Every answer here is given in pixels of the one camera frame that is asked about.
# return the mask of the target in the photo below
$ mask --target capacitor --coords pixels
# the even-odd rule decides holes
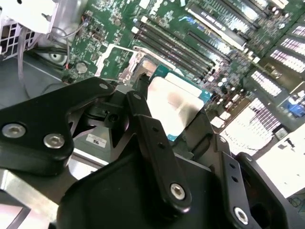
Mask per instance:
[[[288,17],[289,17],[289,13],[283,10],[283,11],[282,11],[282,16],[283,16],[284,18],[288,18]]]
[[[84,74],[88,71],[88,67],[84,62],[79,62],[75,65],[75,69],[79,74]]]
[[[271,12],[275,12],[277,10],[276,6],[270,5],[268,6],[268,10],[270,10]]]
[[[281,30],[281,29],[283,29],[285,27],[285,23],[280,23],[279,25],[278,25],[278,28]]]

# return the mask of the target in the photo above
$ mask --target bolt hole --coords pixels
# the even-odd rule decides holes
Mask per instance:
[[[246,219],[245,215],[241,212],[238,212],[239,216],[242,218],[242,219]]]
[[[238,183],[238,179],[236,177],[232,177],[232,180]]]
[[[12,134],[16,135],[17,133],[20,132],[20,129],[17,128],[17,127],[11,127],[11,128],[9,129],[9,132],[11,132]]]
[[[158,143],[158,147],[161,149],[165,149],[165,145],[163,145],[163,143],[161,143],[161,142]]]
[[[118,120],[119,120],[119,116],[117,114],[112,114],[109,116],[109,121],[112,123],[115,123]]]

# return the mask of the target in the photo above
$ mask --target electronic component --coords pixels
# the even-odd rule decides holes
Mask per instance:
[[[75,65],[75,69],[77,70],[77,72],[79,74],[84,74],[88,71],[88,67],[86,65],[86,63],[84,62],[79,62]]]

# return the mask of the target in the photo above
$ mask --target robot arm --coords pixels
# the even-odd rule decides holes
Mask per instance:
[[[197,127],[191,124],[186,132],[197,151],[200,139],[211,141],[208,167],[175,156],[141,94],[114,90],[99,78],[3,109],[0,122],[2,189],[14,195],[14,182],[7,181],[17,177],[28,187],[26,195],[36,195],[34,202],[68,189],[53,198],[59,229],[305,228],[250,156],[233,158],[223,138],[203,129],[204,110],[192,122]],[[70,182],[65,174],[73,140],[96,126],[110,130],[113,162]]]

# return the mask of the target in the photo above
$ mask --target ram slot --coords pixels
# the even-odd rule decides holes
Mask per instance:
[[[239,9],[232,5],[229,1],[227,0],[220,0],[218,1],[219,4],[221,4],[223,7],[225,7],[227,10],[229,10],[232,14],[234,14],[237,18],[239,18],[241,21],[243,21],[245,24],[249,25],[250,28],[253,30],[258,30],[260,26],[252,21],[250,18],[248,18],[246,15],[241,13]]]
[[[142,27],[145,27],[148,30],[150,30],[152,33],[157,34],[163,40],[167,41],[168,43],[172,44],[173,46],[175,46],[180,51],[187,54],[189,56],[189,58],[196,58],[198,61],[201,61],[201,62],[203,62],[203,63],[205,63],[205,64],[207,64],[211,67],[215,66],[215,63],[213,61],[211,61],[209,58],[203,56],[202,54],[200,54],[196,50],[193,51],[193,48],[189,47],[187,44],[185,44],[183,41],[181,41],[176,36],[174,38],[179,39],[180,42],[176,41],[173,37],[165,34],[165,32],[163,32],[163,28],[160,28],[159,26],[158,26],[158,28],[156,28],[154,25],[152,25],[149,22],[149,19],[146,18],[145,16],[142,17],[141,22],[142,22],[141,23]]]
[[[210,52],[214,53],[215,55],[219,56],[221,59],[227,61],[228,63],[231,62],[231,59],[226,56],[225,54],[223,54],[221,51],[219,51],[218,49],[216,49],[214,46],[210,45],[208,42],[206,42],[205,40],[201,39],[199,36],[197,36],[195,33],[193,33],[192,31],[188,31],[187,33],[188,36],[192,37],[193,39],[195,39],[198,43],[200,43],[202,46],[204,46],[206,49],[208,49]]]
[[[189,7],[185,8],[188,13],[193,15],[198,21],[200,21],[203,26],[210,28],[212,32],[218,35],[228,44],[234,46],[235,48],[243,51],[246,40],[234,33],[228,27],[219,22],[211,14],[200,8],[195,4],[191,4]]]
[[[190,65],[196,67],[197,69],[201,70],[204,73],[208,73],[210,71],[211,68],[208,65],[205,65],[206,67],[204,67],[203,63],[200,63],[193,57],[187,55],[184,51],[181,51],[180,49],[178,49],[177,46],[174,46],[171,43],[164,41],[163,38],[158,36],[156,33],[150,32],[145,27],[140,27],[138,29],[141,31],[142,34],[144,34],[145,36],[156,41],[161,46],[163,46],[165,49],[167,49],[171,53],[175,54],[176,56],[179,56],[182,60],[184,60],[185,62],[188,62]]]
[[[150,46],[152,49],[156,50],[158,53],[162,54],[162,58],[170,60],[174,62],[176,65],[182,67],[183,69],[187,70],[188,72],[192,73],[195,76],[201,76],[202,73],[198,72],[196,68],[191,66],[190,64],[186,63],[184,60],[180,59],[178,56],[171,53],[169,50],[160,46],[159,43],[155,42],[153,39],[146,37],[144,34],[137,33],[135,38],[140,40],[141,42],[145,43],[146,45]]]

